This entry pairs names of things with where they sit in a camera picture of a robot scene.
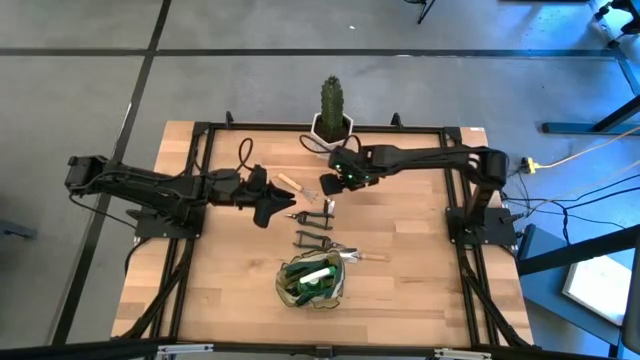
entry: gray floor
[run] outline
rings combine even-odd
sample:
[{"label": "gray floor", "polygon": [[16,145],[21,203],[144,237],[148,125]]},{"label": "gray floor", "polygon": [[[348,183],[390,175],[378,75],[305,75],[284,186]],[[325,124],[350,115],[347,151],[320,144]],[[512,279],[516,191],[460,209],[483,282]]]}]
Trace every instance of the gray floor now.
[{"label": "gray floor", "polygon": [[[3,1],[0,47],[146,48],[160,5],[160,0]],[[160,47],[602,49],[606,44],[587,4],[490,0],[469,6],[465,0],[440,0],[416,26],[418,10],[399,0],[174,1]],[[607,15],[612,29],[624,23],[623,15]],[[632,66],[640,56],[634,41],[623,42]],[[89,218],[66,199],[65,164],[71,155],[111,154],[141,62],[138,57],[0,57],[0,218],[39,231],[36,241],[0,242],[0,348],[48,341]],[[151,167],[167,120],[221,121],[230,110],[239,122],[310,121],[329,74],[340,77],[346,112],[357,123],[387,124],[397,111],[411,125],[482,126],[491,145],[514,162],[533,156],[549,163],[606,141],[542,135],[539,127],[546,121],[597,121],[633,97],[611,59],[156,58],[125,162]],[[623,139],[524,180],[532,196],[561,194],[638,159],[637,142]],[[519,195],[516,178],[506,191]],[[633,225],[640,218],[638,200],[640,195],[630,193],[575,214]],[[110,212],[123,215],[128,207],[114,200]],[[561,234],[561,217],[536,214],[517,226],[529,221]],[[573,241],[612,230],[574,219],[569,226]],[[131,238],[128,228],[105,223],[70,341],[108,338]],[[632,254],[615,258],[628,264]],[[528,310],[538,345],[606,355],[602,341],[535,305]]]}]

